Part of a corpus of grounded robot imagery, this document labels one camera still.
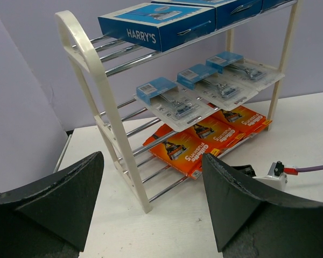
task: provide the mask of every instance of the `shelf rack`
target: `shelf rack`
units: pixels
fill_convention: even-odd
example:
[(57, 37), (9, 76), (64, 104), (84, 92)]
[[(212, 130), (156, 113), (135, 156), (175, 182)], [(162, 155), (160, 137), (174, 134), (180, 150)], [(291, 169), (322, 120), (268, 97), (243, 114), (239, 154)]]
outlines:
[[(281, 73), (285, 73), (286, 64), (289, 58), (289, 53), (291, 49), (291, 42), (294, 35), (294, 28), (296, 21), (299, 16), (299, 7), (303, 0), (294, 0), (287, 2), (283, 5), (277, 6), (274, 9), (271, 9), (269, 11), (266, 11), (264, 13), (261, 13), (257, 16), (239, 21), (237, 23), (234, 23), (232, 25), (229, 25), (227, 27), (224, 27), (220, 30), (217, 30), (211, 34), (205, 35), (203, 37), (199, 37), (197, 39), (194, 39), (192, 41), (189, 41), (185, 44), (182, 44), (180, 46), (177, 46), (173, 49), (170, 49), (166, 52), (158, 52), (154, 51), (149, 54), (145, 54), (139, 58), (133, 59), (129, 62), (125, 62), (121, 65), (118, 65), (114, 68), (106, 70), (103, 66), (103, 63), (119, 58), (121, 56), (130, 54), (132, 52), (138, 51), (140, 49), (143, 49), (144, 47), (141, 47), (139, 45), (131, 45), (128, 47), (124, 47), (120, 50), (114, 51), (110, 54), (107, 54), (105, 56), (100, 57), (99, 52), (104, 51), (106, 49), (110, 49), (113, 47), (117, 47), (119, 45), (125, 44), (125, 41), (118, 40), (118, 39), (112, 39), (107, 36), (101, 36), (95, 39), (90, 40), (87, 35), (85, 34), (83, 28), (81, 27), (78, 20), (75, 18), (75, 16), (70, 11), (63, 11), (58, 12), (55, 14), (55, 18), (57, 20), (60, 39), (63, 44), (63, 47), (68, 55), (68, 58), (71, 62), (71, 65), (75, 71), (75, 74), (78, 78), (79, 84), (81, 85), (81, 88), (83, 90), (83, 93), (86, 97), (86, 100), (91, 108), (92, 114), (94, 116), (95, 122), (99, 128), (99, 131), (102, 135), (102, 138), (104, 140), (105, 145), (107, 146), (110, 156), (114, 162), (114, 165), (116, 169), (118, 170), (119, 174), (124, 178), (124, 180), (127, 182), (130, 189), (133, 191), (133, 193), (138, 198), (139, 202), (141, 203), (141, 206), (145, 213), (148, 213), (152, 210), (151, 202), (153, 202), (155, 199), (163, 195), (164, 193), (168, 192), (172, 188), (176, 187), (180, 183), (184, 182), (188, 179), (188, 177), (183, 177), (180, 180), (176, 181), (160, 193), (156, 194), (155, 196), (148, 199), (144, 183), (149, 181), (150, 179), (156, 177), (157, 175), (161, 174), (162, 172), (169, 169), (170, 166), (165, 166), (163, 169), (160, 169), (159, 171), (155, 172), (154, 174), (150, 175), (149, 177), (145, 179), (141, 179), (141, 176), (139, 174), (139, 167), (145, 165), (149, 161), (151, 161), (154, 156), (151, 156), (144, 161), (137, 163), (135, 157), (148, 151), (152, 147), (156, 146), (157, 144), (165, 141), (166, 139), (174, 136), (177, 132), (170, 132), (164, 137), (159, 138), (158, 140), (152, 142), (151, 144), (147, 146), (142, 146), (140, 148), (137, 148), (135, 150), (132, 150), (128, 138), (143, 131), (146, 128), (149, 128), (158, 122), (160, 122), (159, 118), (153, 119), (152, 121), (139, 126), (138, 128), (126, 132), (123, 123), (124, 121), (137, 116), (138, 114), (141, 114), (145, 112), (146, 108), (141, 108), (135, 112), (132, 112), (129, 115), (126, 115), (125, 117), (121, 118), (120, 114), (118, 112), (118, 109), (125, 107), (136, 100), (134, 98), (121, 103), (120, 105), (117, 105), (115, 103), (115, 98), (113, 95), (113, 92), (111, 90), (110, 84), (108, 82), (108, 77), (113, 76), (115, 74), (121, 73), (123, 71), (126, 71), (132, 67), (141, 65), (143, 63), (152, 61), (153, 59), (159, 58), (163, 55), (170, 54), (174, 51), (177, 51), (181, 48), (187, 47), (189, 45), (192, 45), (196, 42), (199, 42), (201, 40), (207, 39), (209, 37), (212, 37), (214, 35), (227, 32), (227, 42), (226, 42), (226, 49), (227, 51), (233, 51), (233, 43), (234, 43), (234, 28), (237, 26), (240, 26), (242, 24), (248, 23), (252, 20), (255, 20), (261, 16), (268, 15), (270, 13), (279, 11), (281, 9), (284, 9), (286, 7), (291, 6), (292, 10), (289, 17), (289, 24), (286, 31), (286, 37), (284, 41), (284, 47), (282, 52), (282, 58), (279, 64), (278, 68), (273, 68), (275, 70), (280, 71)], [(71, 39), (75, 41), (75, 45), (71, 44)], [(110, 40), (109, 42), (105, 42), (103, 45), (99, 47), (94, 47), (94, 44), (102, 41)], [(89, 89), (89, 86), (87, 84), (87, 81), (84, 77), (83, 71), (86, 71), (89, 73), (94, 80), (101, 102), (105, 108), (104, 112), (100, 112), (97, 108), (97, 105), (94, 101), (93, 95)], [(274, 91), (272, 95), (272, 101), (269, 108), (269, 114), (268, 119), (272, 120), (275, 114), (275, 109), (277, 106), (279, 94), (282, 88), (283, 80), (280, 80), (275, 83)], [(110, 124), (105, 123), (102, 120), (103, 116), (107, 116)], [(239, 146), (240, 144), (243, 144), (248, 138), (241, 141), (239, 144), (237, 144), (234, 148)], [(233, 148), (227, 150), (225, 153), (221, 154), (219, 157), (223, 157), (228, 152), (232, 151)]]

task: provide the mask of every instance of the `white table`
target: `white table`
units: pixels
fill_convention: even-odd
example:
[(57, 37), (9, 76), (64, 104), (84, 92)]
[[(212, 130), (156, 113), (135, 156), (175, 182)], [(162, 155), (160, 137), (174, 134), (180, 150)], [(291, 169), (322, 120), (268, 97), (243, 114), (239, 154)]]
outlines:
[[(266, 114), (269, 102), (246, 106)], [(130, 131), (148, 120), (127, 121), (125, 128)], [(139, 147), (159, 125), (130, 138), (132, 147)], [(144, 214), (115, 171), (95, 126), (74, 131), (60, 169), (95, 151), (103, 152), (105, 169), (86, 249), (80, 257), (222, 257), (216, 251), (202, 177), (187, 180), (161, 196), (153, 202), (153, 210)], [(323, 164), (323, 93), (281, 99), (272, 130), (223, 158), (232, 166), (251, 164), (257, 176), (266, 175), (278, 160), (299, 167)], [(142, 167), (142, 178), (163, 166), (155, 159)], [(149, 197), (182, 177), (168, 170), (152, 179), (146, 183)], [(323, 171), (290, 176), (286, 191), (323, 202)]]

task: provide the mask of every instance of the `chrome metal rod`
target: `chrome metal rod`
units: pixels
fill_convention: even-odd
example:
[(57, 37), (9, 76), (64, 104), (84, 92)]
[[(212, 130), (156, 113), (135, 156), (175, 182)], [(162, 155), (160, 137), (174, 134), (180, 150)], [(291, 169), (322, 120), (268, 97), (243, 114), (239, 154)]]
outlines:
[(109, 48), (112, 48), (112, 47), (116, 47), (116, 46), (122, 45), (124, 43), (126, 43), (126, 42), (123, 41), (123, 40), (116, 39), (116, 40), (111, 41), (109, 43), (106, 43), (106, 44), (104, 44), (102, 46), (95, 47), (95, 50), (97, 52), (100, 52), (100, 51), (104, 51), (104, 50), (109, 49)]
[(170, 185), (169, 187), (165, 188), (163, 191), (161, 191), (160, 193), (154, 195), (151, 199), (149, 199), (150, 203), (153, 202), (154, 200), (156, 200), (157, 198), (159, 198), (160, 196), (162, 196), (163, 194), (169, 192), (171, 189), (175, 188), (177, 185), (179, 185), (180, 183), (186, 181), (189, 177), (185, 176), (182, 177), (180, 180), (178, 180), (177, 182), (173, 183), (172, 185)]
[[(133, 103), (135, 101), (136, 101), (136, 99), (134, 99), (134, 98), (132, 98), (132, 99), (130, 99), (128, 101), (125, 101), (125, 102), (121, 103), (120, 105), (118, 105), (117, 109), (123, 108), (124, 106), (127, 106), (127, 105), (129, 105), (129, 104), (131, 104), (131, 103)], [(106, 114), (107, 113), (104, 111), (104, 112), (100, 113), (99, 115), (102, 117), (102, 116), (105, 116)]]
[(139, 109), (139, 110), (137, 110), (137, 111), (135, 111), (135, 112), (133, 112), (133, 113), (130, 113), (130, 114), (128, 114), (128, 115), (126, 115), (125, 117), (123, 117), (121, 120), (122, 120), (122, 122), (124, 122), (124, 121), (126, 121), (126, 120), (128, 120), (129, 118), (132, 118), (132, 117), (135, 117), (135, 116), (137, 116), (138, 114), (141, 114), (141, 113), (143, 113), (143, 112), (145, 112), (145, 111), (147, 111), (147, 108), (143, 108), (143, 109)]
[(141, 167), (142, 165), (144, 165), (144, 164), (148, 163), (149, 161), (153, 160), (155, 157), (156, 156), (150, 156), (149, 158), (147, 158), (147, 159), (143, 160), (142, 162), (138, 163), (137, 167)]
[(239, 143), (237, 143), (235, 146), (233, 146), (232, 148), (229, 148), (228, 150), (226, 150), (224, 153), (222, 153), (221, 155), (219, 155), (217, 158), (221, 159), (222, 157), (224, 157), (226, 154), (230, 153), (231, 151), (233, 151), (235, 148), (237, 148), (238, 146), (242, 145), (243, 143), (245, 143), (247, 140), (249, 140), (250, 138), (247, 137), (244, 140), (241, 140)]
[(166, 141), (168, 138), (173, 137), (176, 134), (177, 134), (177, 132), (172, 131), (172, 132), (164, 135), (163, 137), (160, 137), (159, 139), (151, 142), (150, 144), (148, 144), (146, 146), (142, 146), (140, 148), (137, 148), (136, 150), (133, 151), (134, 157), (148, 151), (149, 149), (153, 148), (154, 146), (157, 146), (161, 142)]
[(118, 58), (118, 57), (120, 57), (122, 55), (127, 55), (129, 53), (132, 53), (132, 52), (137, 51), (137, 50), (142, 49), (142, 48), (144, 48), (144, 47), (139, 46), (139, 45), (129, 46), (129, 47), (126, 47), (124, 49), (121, 49), (121, 50), (112, 52), (112, 53), (110, 53), (108, 55), (105, 55), (105, 56), (101, 57), (100, 60), (101, 60), (102, 63), (104, 63), (104, 62), (110, 61), (112, 59)]
[(68, 139), (67, 139), (67, 141), (66, 141), (66, 144), (65, 144), (65, 146), (64, 146), (64, 148), (63, 148), (63, 150), (62, 150), (62, 152), (61, 152), (61, 155), (60, 155), (60, 157), (59, 157), (58, 163), (56, 163), (56, 166), (55, 166), (55, 168), (54, 168), (53, 174), (54, 174), (54, 173), (56, 173), (57, 171), (59, 171), (59, 168), (60, 168), (60, 166), (61, 166), (61, 162), (62, 162), (62, 160), (63, 160), (63, 159), (64, 159), (64, 157), (65, 157), (66, 150), (67, 150), (68, 145), (69, 145), (69, 143), (70, 143), (70, 141), (71, 141), (71, 138), (72, 138), (72, 134), (70, 134), (70, 135), (68, 136)]
[(102, 40), (106, 40), (106, 39), (108, 39), (108, 38), (110, 38), (110, 37), (109, 37), (109, 36), (100, 36), (100, 37), (98, 37), (98, 38), (94, 38), (94, 39), (90, 40), (90, 42), (91, 42), (92, 44), (95, 44), (95, 43), (98, 43), (98, 42), (100, 42), (100, 41), (102, 41)]
[(126, 71), (132, 67), (138, 66), (138, 65), (142, 65), (143, 63), (146, 63), (148, 61), (151, 61), (155, 58), (157, 58), (159, 56), (160, 52), (159, 51), (155, 51), (153, 53), (144, 55), (142, 57), (136, 58), (132, 61), (129, 61), (127, 63), (121, 64), (117, 67), (111, 68), (109, 70), (106, 71), (107, 77), (109, 76), (113, 76), (115, 74), (121, 73), (123, 71)]
[(136, 128), (136, 129), (130, 131), (129, 133), (127, 133), (127, 137), (128, 138), (132, 137), (133, 135), (135, 135), (135, 134), (137, 134), (137, 133), (139, 133), (139, 132), (141, 132), (141, 131), (143, 131), (143, 130), (145, 130), (145, 129), (147, 129), (147, 128), (149, 128), (149, 127), (151, 127), (151, 126), (153, 126), (153, 125), (155, 125), (157, 123), (159, 123), (160, 121), (161, 120), (159, 118), (155, 118), (155, 119), (149, 121), (148, 123), (146, 123), (146, 124), (144, 124), (142, 126), (139, 126), (138, 128)]
[(153, 160), (156, 156), (150, 156), (148, 159), (143, 160), (142, 162), (138, 163), (137, 167), (141, 167), (142, 165), (146, 164), (147, 162)]
[[(201, 98), (201, 97), (197, 97), (196, 99), (197, 99), (198, 101), (203, 100), (203, 98)], [(213, 109), (214, 109), (214, 111), (218, 111), (218, 110), (220, 109), (220, 107), (216, 106), (216, 107), (213, 107)]]
[(156, 59), (156, 58), (158, 58), (158, 57), (161, 57), (161, 56), (163, 56), (163, 55), (167, 55), (167, 54), (172, 53), (172, 52), (174, 52), (174, 51), (177, 51), (177, 50), (179, 50), (179, 49), (181, 49), (181, 48), (184, 48), (184, 47), (190, 46), (190, 45), (192, 45), (192, 44), (194, 44), (194, 43), (197, 43), (197, 42), (199, 42), (199, 41), (201, 41), (201, 40), (204, 40), (204, 39), (210, 38), (210, 37), (212, 37), (212, 36), (214, 36), (214, 35), (218, 35), (218, 34), (223, 33), (223, 32), (225, 32), (225, 31), (231, 30), (232, 28), (235, 28), (235, 27), (238, 27), (238, 26), (240, 26), (240, 25), (242, 25), (242, 24), (248, 23), (248, 22), (250, 22), (250, 21), (252, 21), (252, 20), (255, 20), (255, 19), (259, 18), (259, 17), (262, 17), (262, 16), (265, 16), (265, 15), (268, 15), (268, 14), (270, 14), (270, 13), (273, 13), (273, 12), (279, 11), (279, 10), (281, 10), (281, 9), (284, 9), (284, 8), (286, 8), (286, 7), (288, 7), (288, 6), (294, 5), (296, 2), (297, 2), (296, 0), (293, 0), (293, 1), (287, 2), (287, 3), (283, 4), (283, 5), (278, 6), (277, 8), (274, 8), (274, 9), (268, 10), (268, 11), (266, 11), (266, 12), (264, 12), (264, 13), (261, 13), (261, 14), (259, 14), (259, 15), (253, 16), (253, 17), (251, 17), (251, 18), (244, 19), (244, 20), (242, 20), (242, 21), (238, 21), (237, 23), (234, 23), (234, 24), (231, 24), (231, 25), (226, 26), (226, 27), (224, 27), (224, 28), (221, 28), (221, 29), (219, 29), (219, 30), (217, 30), (217, 31), (215, 31), (215, 32), (212, 32), (212, 33), (208, 34), (208, 35), (201, 36), (201, 37), (199, 37), (199, 38), (196, 38), (196, 39), (194, 39), (194, 40), (188, 41), (187, 43), (184, 43), (184, 44), (179, 45), (179, 46), (177, 46), (177, 47), (171, 48), (171, 49), (170, 49), (170, 50), (168, 50), (168, 51), (165, 51), (165, 52), (155, 51), (155, 52), (152, 52), (152, 53), (150, 53), (150, 54), (144, 55), (144, 56), (142, 56), (142, 57), (140, 57), (140, 58), (137, 58), (137, 59), (134, 59), (134, 60), (129, 61), (129, 62), (127, 62), (127, 63), (124, 63), (124, 64), (122, 64), (122, 65), (120, 65), (120, 66), (117, 66), (117, 67), (111, 68), (110, 70), (108, 70), (108, 71), (106, 72), (106, 74), (107, 74), (107, 76), (109, 77), (109, 76), (112, 76), (112, 75), (118, 74), (118, 73), (120, 73), (120, 72), (122, 72), (122, 71), (126, 71), (126, 70), (128, 70), (128, 69), (130, 69), (130, 68), (132, 68), (132, 67), (135, 67), (135, 66), (137, 66), (137, 65), (141, 65), (141, 64), (146, 63), (146, 62), (149, 62), (149, 61), (151, 61), (151, 60), (153, 60), (153, 59)]
[(152, 178), (154, 178), (154, 177), (158, 176), (161, 172), (164, 172), (164, 171), (168, 170), (169, 168), (171, 168), (171, 166), (166, 166), (166, 167), (164, 167), (164, 168), (162, 168), (162, 169), (158, 170), (158, 171), (157, 171), (157, 172), (155, 172), (154, 174), (152, 174), (152, 175), (150, 175), (150, 176), (146, 177), (145, 179), (143, 179), (143, 180), (142, 180), (142, 183), (143, 183), (143, 184), (144, 184), (144, 183), (146, 183), (147, 181), (149, 181), (149, 180), (151, 180)]

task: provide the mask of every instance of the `razor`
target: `razor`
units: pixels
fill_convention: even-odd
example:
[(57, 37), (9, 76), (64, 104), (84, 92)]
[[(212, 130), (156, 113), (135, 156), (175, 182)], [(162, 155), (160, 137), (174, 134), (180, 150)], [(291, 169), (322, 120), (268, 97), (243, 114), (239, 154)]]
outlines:
[(168, 93), (160, 94), (160, 96), (171, 105), (174, 114), (178, 118), (184, 117), (193, 110), (192, 106), (176, 100), (173, 96), (171, 96)]
[(172, 11), (172, 12), (159, 12), (159, 13), (151, 13), (150, 17), (153, 17), (156, 20), (165, 20), (171, 18), (173, 16), (179, 15), (180, 11)]
[(182, 12), (180, 11), (171, 11), (171, 12), (155, 12), (155, 13), (144, 13), (144, 12), (139, 12), (139, 11), (131, 11), (128, 12), (130, 15), (139, 15), (139, 16), (145, 16), (145, 17), (152, 17), (153, 19), (156, 20), (165, 20), (168, 18), (171, 18), (173, 16), (176, 16)]
[(246, 74), (251, 81), (258, 81), (264, 76), (264, 73), (256, 68), (249, 68), (242, 64), (229, 64), (228, 68)]
[[(156, 140), (159, 139), (159, 136), (157, 135), (152, 135), (153, 138)], [(163, 141), (163, 144), (165, 146), (167, 156), (169, 157), (170, 160), (177, 160), (180, 155), (182, 155), (187, 148), (184, 145), (176, 145), (172, 142), (169, 141)]]
[(241, 114), (232, 111), (226, 111), (222, 109), (221, 112), (224, 115), (226, 121), (229, 123), (234, 123), (235, 121), (243, 117)]
[(239, 88), (233, 88), (230, 84), (219, 83), (213, 78), (206, 78), (203, 81), (218, 92), (223, 99), (229, 99), (240, 92)]
[(212, 133), (214, 133), (214, 130), (212, 128), (204, 127), (199, 124), (195, 124), (195, 125), (193, 125), (193, 127), (194, 127), (194, 130), (195, 130), (197, 136), (200, 139), (205, 139), (208, 136), (210, 136)]

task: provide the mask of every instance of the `lavender wall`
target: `lavender wall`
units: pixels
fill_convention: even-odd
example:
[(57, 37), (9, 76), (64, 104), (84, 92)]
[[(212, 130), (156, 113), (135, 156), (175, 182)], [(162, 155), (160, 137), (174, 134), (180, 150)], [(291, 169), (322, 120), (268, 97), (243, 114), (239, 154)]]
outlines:
[(0, 192), (51, 174), (66, 139), (39, 82), (0, 21)]
[[(141, 0), (92, 0), (90, 2), (0, 0), (0, 18), (3, 24), (41, 83), (47, 99), (66, 130), (92, 125), (94, 120), (65, 51), (61, 47), (54, 14), (63, 10), (73, 12), (89, 37), (94, 38), (101, 33), (98, 16), (143, 2)], [(116, 100), (119, 103), (131, 98), (136, 86), (156, 77), (165, 76), (173, 79), (177, 71), (202, 62), (206, 57), (219, 51), (219, 40), (216, 37), (113, 76), (110, 82), (113, 85)], [(147, 50), (133, 53), (129, 58), (149, 52)], [(115, 62), (112, 62), (107, 67), (110, 68), (114, 64)], [(130, 106), (130, 111), (139, 107), (138, 104), (132, 106), (134, 107)]]
[[(0, 18), (3, 24), (41, 83), (66, 130), (91, 125), (94, 122), (61, 48), (53, 14), (62, 10), (72, 11), (89, 37), (93, 38), (100, 34), (97, 16), (141, 2), (144, 1), (0, 0)], [(236, 52), (277, 65), (289, 10), (288, 8), (238, 28)], [(219, 36), (113, 76), (109, 80), (114, 88), (116, 100), (118, 103), (127, 100), (134, 93), (136, 86), (156, 77), (174, 79), (178, 71), (204, 62), (223, 48), (224, 40)], [(116, 62), (108, 64), (107, 68), (114, 64)], [(254, 101), (269, 99), (271, 91), (272, 88), (263, 91)], [(323, 92), (323, 0), (304, 0), (282, 97), (314, 92)], [(123, 114), (139, 106), (136, 104), (131, 107), (123, 110)]]

